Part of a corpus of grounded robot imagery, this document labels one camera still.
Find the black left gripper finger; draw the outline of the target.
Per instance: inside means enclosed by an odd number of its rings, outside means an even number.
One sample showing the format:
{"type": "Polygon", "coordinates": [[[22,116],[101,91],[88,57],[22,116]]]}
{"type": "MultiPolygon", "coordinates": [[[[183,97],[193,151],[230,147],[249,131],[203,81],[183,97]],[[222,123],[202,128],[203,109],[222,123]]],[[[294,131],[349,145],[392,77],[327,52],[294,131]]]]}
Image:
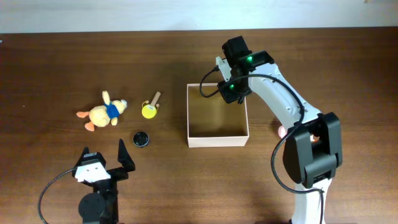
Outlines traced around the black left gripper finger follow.
{"type": "Polygon", "coordinates": [[[88,147],[85,147],[83,149],[83,152],[78,159],[76,166],[85,166],[88,164],[94,164],[100,162],[101,164],[103,163],[103,156],[100,152],[90,152],[88,147]]]}
{"type": "Polygon", "coordinates": [[[119,140],[118,146],[118,162],[122,165],[123,169],[126,172],[132,172],[136,170],[135,163],[131,159],[124,141],[122,139],[119,140]]]}

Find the black round perforated puck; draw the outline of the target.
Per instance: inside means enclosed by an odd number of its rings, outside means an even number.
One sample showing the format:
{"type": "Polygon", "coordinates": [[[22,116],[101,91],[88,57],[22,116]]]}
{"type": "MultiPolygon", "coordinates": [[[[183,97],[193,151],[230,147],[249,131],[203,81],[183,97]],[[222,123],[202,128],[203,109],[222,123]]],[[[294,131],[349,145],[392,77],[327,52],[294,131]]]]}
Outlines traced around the black round perforated puck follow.
{"type": "Polygon", "coordinates": [[[146,147],[149,143],[149,135],[146,132],[139,131],[133,135],[132,142],[136,147],[146,147]]]}

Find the pink duck toy with hat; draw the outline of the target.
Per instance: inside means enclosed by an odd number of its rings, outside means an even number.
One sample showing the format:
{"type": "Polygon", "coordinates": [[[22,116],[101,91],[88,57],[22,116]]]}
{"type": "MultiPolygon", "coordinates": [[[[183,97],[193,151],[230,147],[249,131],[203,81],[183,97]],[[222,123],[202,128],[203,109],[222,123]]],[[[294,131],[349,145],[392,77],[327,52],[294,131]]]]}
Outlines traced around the pink duck toy with hat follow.
{"type": "Polygon", "coordinates": [[[279,137],[280,137],[280,138],[283,138],[286,134],[287,134],[287,130],[286,130],[283,126],[280,126],[280,127],[278,128],[278,135],[279,135],[279,137]]]}

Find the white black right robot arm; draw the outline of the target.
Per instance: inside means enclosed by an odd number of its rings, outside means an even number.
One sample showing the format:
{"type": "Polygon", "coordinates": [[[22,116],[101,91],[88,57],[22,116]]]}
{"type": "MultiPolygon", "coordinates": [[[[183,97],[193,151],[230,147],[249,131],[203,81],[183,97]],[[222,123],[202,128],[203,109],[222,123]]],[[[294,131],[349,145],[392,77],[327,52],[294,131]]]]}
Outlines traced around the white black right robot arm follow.
{"type": "Polygon", "coordinates": [[[324,223],[326,193],[342,165],[341,124],[333,112],[322,113],[298,94],[275,60],[264,50],[248,49],[243,37],[226,41],[216,64],[224,80],[218,93],[225,102],[261,97],[285,129],[271,155],[278,184],[295,194],[290,223],[324,223]]]}

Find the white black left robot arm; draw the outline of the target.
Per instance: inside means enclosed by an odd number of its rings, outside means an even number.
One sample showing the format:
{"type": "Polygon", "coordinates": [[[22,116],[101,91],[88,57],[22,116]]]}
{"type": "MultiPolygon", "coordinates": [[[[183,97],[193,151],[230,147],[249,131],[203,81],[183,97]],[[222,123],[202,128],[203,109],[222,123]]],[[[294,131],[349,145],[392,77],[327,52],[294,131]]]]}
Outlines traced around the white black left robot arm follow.
{"type": "Polygon", "coordinates": [[[119,223],[118,182],[127,180],[128,173],[136,169],[123,140],[119,140],[118,162],[121,167],[107,170],[101,153],[84,148],[73,171],[78,182],[93,189],[78,205],[83,224],[119,223]]]}

